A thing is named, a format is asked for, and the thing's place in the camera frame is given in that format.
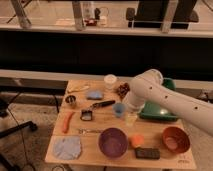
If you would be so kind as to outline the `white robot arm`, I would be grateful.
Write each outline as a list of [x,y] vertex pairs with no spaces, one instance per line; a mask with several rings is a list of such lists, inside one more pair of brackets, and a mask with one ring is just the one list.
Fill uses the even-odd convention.
[[146,101],[166,108],[181,119],[213,136],[213,104],[165,88],[163,75],[149,69],[131,79],[123,99],[129,112],[139,112]]

